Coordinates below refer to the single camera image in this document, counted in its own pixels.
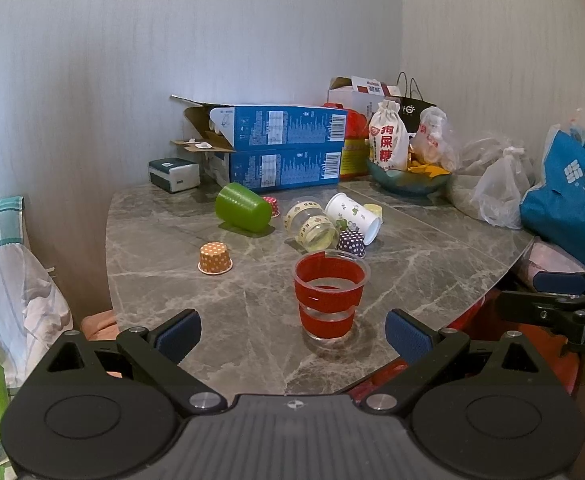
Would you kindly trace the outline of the clear cup red bands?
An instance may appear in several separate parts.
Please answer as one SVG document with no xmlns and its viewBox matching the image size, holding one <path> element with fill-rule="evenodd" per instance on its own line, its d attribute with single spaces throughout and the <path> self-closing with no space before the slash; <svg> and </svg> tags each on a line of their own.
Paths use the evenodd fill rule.
<svg viewBox="0 0 585 480">
<path fill-rule="evenodd" d="M 347 336 L 370 278 L 360 257 L 325 249 L 301 257 L 294 266 L 294 291 L 305 332 L 317 340 Z"/>
</svg>

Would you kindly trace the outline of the dark polka dot paper cup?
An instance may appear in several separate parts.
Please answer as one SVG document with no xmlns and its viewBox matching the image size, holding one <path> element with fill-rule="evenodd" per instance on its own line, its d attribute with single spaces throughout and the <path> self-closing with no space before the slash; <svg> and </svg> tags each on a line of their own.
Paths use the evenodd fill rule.
<svg viewBox="0 0 585 480">
<path fill-rule="evenodd" d="M 344 229 L 339 232 L 337 249 L 340 252 L 347 252 L 352 256 L 364 258 L 365 247 L 362 233 L 350 229 Z"/>
</svg>

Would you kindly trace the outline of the small yellow cup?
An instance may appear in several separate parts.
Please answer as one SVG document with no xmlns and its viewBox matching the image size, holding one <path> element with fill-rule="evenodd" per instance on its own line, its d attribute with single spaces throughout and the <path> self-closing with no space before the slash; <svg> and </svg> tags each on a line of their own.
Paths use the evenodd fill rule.
<svg viewBox="0 0 585 480">
<path fill-rule="evenodd" d="M 370 211 L 372 216 L 375 216 L 378 219 L 378 222 L 383 222 L 383 207 L 378 204 L 364 204 L 363 207 Z"/>
</svg>

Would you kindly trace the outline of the white paper cup green print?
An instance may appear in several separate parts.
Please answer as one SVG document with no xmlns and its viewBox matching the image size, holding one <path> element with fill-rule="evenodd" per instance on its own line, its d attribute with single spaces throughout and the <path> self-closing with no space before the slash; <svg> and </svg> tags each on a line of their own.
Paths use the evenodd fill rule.
<svg viewBox="0 0 585 480">
<path fill-rule="evenodd" d="M 345 193 L 335 194 L 324 208 L 325 214 L 339 229 L 350 229 L 363 235 L 364 245 L 370 246 L 381 229 L 378 214 L 366 209 Z"/>
</svg>

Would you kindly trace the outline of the green plastic cup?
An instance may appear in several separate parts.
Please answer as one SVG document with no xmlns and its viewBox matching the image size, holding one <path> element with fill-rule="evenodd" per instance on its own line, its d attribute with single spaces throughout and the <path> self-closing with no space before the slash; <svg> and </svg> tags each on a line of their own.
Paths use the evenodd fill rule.
<svg viewBox="0 0 585 480">
<path fill-rule="evenodd" d="M 229 183 L 221 188 L 214 202 L 214 211 L 223 222 L 253 233 L 262 232 L 272 218 L 272 206 L 239 183 Z"/>
</svg>

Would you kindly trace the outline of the red polka dot paper cup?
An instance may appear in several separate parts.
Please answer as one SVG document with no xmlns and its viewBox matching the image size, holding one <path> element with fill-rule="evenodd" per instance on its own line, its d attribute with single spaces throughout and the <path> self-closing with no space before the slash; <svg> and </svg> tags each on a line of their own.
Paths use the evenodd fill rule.
<svg viewBox="0 0 585 480">
<path fill-rule="evenodd" d="M 271 207 L 271 217 L 277 218 L 279 216 L 278 200 L 274 196 L 263 196 L 263 200 Z"/>
</svg>

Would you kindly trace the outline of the blue shopping bag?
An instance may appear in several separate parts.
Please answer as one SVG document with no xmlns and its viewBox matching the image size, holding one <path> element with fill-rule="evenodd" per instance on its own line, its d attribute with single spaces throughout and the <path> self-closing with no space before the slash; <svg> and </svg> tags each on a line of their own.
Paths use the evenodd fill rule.
<svg viewBox="0 0 585 480">
<path fill-rule="evenodd" d="M 540 180 L 521 202 L 521 222 L 585 264 L 585 107 L 550 128 Z"/>
</svg>

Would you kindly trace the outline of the teal bowl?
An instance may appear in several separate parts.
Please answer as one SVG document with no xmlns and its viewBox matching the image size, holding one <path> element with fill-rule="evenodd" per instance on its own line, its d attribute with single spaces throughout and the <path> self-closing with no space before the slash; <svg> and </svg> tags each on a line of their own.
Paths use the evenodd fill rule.
<svg viewBox="0 0 585 480">
<path fill-rule="evenodd" d="M 393 194 L 426 196 L 443 188 L 450 179 L 449 174 L 428 177 L 408 171 L 384 170 L 370 160 L 367 161 L 367 168 L 372 179 Z"/>
</svg>

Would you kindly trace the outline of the green white tissue box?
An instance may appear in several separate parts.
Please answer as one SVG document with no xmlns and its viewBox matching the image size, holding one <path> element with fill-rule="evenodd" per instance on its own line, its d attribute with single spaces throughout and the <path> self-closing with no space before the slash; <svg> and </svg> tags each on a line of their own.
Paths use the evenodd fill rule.
<svg viewBox="0 0 585 480">
<path fill-rule="evenodd" d="M 150 182 L 170 194 L 197 188 L 200 169 L 196 162 L 171 157 L 148 162 Z"/>
</svg>

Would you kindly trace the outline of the clear plastic snack bag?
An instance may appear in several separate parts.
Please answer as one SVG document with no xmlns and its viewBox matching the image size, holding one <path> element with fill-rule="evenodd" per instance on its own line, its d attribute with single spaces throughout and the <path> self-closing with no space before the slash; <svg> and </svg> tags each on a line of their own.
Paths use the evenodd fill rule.
<svg viewBox="0 0 585 480">
<path fill-rule="evenodd" d="M 411 140 L 416 159 L 449 172 L 460 166 L 460 148 L 445 112 L 437 107 L 425 108 L 419 115 L 419 128 Z"/>
</svg>

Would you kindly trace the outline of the red yellow package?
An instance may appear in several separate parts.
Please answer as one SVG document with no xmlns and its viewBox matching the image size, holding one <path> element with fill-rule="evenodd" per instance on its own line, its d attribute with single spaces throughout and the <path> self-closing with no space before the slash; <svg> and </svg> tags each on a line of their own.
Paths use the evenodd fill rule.
<svg viewBox="0 0 585 480">
<path fill-rule="evenodd" d="M 335 124 L 329 127 L 329 139 L 343 140 L 339 179 L 344 181 L 366 176 L 369 173 L 369 121 L 366 116 L 339 103 L 326 102 L 324 107 L 347 112 L 346 116 L 334 115 Z"/>
</svg>

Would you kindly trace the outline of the lower blue cardboard box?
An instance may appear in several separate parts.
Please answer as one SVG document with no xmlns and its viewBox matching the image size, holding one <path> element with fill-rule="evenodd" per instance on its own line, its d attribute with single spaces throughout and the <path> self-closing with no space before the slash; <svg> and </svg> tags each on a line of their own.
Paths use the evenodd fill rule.
<svg viewBox="0 0 585 480">
<path fill-rule="evenodd" d="M 221 188 L 238 183 L 253 192 L 332 185 L 339 181 L 343 143 L 270 146 L 231 151 L 200 148 L 204 141 L 173 141 L 181 152 L 197 155 L 204 173 Z"/>
</svg>

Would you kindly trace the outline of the upper blue cardboard box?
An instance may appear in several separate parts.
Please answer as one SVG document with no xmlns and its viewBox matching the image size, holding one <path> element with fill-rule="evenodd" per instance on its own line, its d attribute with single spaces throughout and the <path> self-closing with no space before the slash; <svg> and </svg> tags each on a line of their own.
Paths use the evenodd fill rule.
<svg viewBox="0 0 585 480">
<path fill-rule="evenodd" d="M 345 142 L 348 113 L 325 106 L 212 104 L 183 96 L 170 99 L 184 105 L 184 116 L 199 134 L 175 144 L 191 153 L 234 153 L 276 146 L 323 145 Z"/>
</svg>

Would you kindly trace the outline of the white red cardboard box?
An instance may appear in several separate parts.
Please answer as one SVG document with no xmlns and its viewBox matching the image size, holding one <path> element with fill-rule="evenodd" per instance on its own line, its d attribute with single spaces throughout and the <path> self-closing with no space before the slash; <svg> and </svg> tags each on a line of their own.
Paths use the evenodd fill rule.
<svg viewBox="0 0 585 480">
<path fill-rule="evenodd" d="M 371 118 L 376 113 L 378 104 L 385 100 L 401 100 L 397 86 L 358 76 L 334 78 L 327 90 L 326 99 L 329 103 L 354 110 L 366 118 Z"/>
</svg>

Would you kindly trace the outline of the white drawstring candy bag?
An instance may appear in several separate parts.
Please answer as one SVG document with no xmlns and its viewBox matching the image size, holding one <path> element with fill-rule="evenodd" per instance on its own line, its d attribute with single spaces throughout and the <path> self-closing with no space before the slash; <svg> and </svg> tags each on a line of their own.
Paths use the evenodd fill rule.
<svg viewBox="0 0 585 480">
<path fill-rule="evenodd" d="M 369 123 L 371 161 L 382 170 L 404 171 L 409 164 L 410 136 L 400 117 L 400 103 L 384 100 Z"/>
</svg>

